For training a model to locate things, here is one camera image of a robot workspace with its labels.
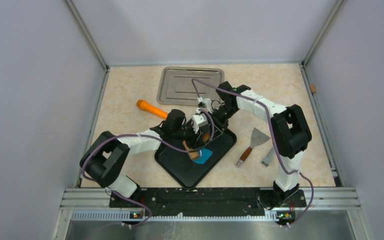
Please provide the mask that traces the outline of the wooden rolling pin roller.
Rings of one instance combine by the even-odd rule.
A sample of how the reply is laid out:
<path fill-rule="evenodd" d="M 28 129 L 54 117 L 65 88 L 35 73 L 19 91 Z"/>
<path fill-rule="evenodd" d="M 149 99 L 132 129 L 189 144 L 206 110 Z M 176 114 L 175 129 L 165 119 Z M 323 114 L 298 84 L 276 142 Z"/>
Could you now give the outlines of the wooden rolling pin roller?
<path fill-rule="evenodd" d="M 210 133 L 205 133 L 201 138 L 205 143 L 210 139 Z M 183 147 L 186 151 L 188 151 L 187 155 L 191 160 L 197 160 L 201 157 L 201 149 L 198 147 L 197 149 L 192 149 L 187 145 L 187 142 L 184 140 L 182 142 Z"/>

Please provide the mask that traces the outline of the black baking tray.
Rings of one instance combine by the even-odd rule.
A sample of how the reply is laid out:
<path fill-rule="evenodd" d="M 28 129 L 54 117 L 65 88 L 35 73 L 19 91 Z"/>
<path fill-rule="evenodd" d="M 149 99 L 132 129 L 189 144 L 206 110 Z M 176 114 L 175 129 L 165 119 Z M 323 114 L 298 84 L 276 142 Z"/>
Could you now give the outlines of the black baking tray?
<path fill-rule="evenodd" d="M 212 142 L 205 149 L 212 151 L 212 156 L 205 164 L 196 164 L 187 153 L 179 152 L 162 145 L 155 152 L 155 161 L 184 189 L 195 188 L 204 177 L 236 144 L 237 136 L 229 129 L 216 130 Z"/>

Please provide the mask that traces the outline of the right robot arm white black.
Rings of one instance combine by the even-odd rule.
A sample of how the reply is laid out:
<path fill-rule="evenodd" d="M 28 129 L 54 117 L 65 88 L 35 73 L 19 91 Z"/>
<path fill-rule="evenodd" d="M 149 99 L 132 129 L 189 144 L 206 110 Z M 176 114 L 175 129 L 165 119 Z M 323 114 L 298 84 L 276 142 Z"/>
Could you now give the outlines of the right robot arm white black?
<path fill-rule="evenodd" d="M 227 81 L 216 87 L 223 101 L 235 111 L 252 113 L 267 122 L 275 156 L 279 163 L 273 182 L 273 200 L 279 206 L 287 206 L 299 190 L 301 162 L 312 134 L 302 108 L 293 104 L 275 103 L 251 90 L 246 85 L 232 87 Z"/>

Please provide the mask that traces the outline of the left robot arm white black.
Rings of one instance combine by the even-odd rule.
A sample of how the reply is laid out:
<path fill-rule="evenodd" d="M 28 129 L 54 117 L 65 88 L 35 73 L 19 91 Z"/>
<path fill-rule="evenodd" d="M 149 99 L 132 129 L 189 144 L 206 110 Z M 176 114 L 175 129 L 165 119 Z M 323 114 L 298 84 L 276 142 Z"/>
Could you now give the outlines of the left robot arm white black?
<path fill-rule="evenodd" d="M 134 207 L 141 198 L 139 186 L 121 173 L 129 156 L 156 151 L 165 145 L 195 160 L 201 157 L 214 134 L 215 122 L 208 111 L 198 109 L 190 120 L 186 120 L 182 111 L 174 109 L 159 125 L 142 132 L 120 135 L 103 132 L 81 159 L 81 174 L 100 187 L 121 195 L 127 206 Z"/>

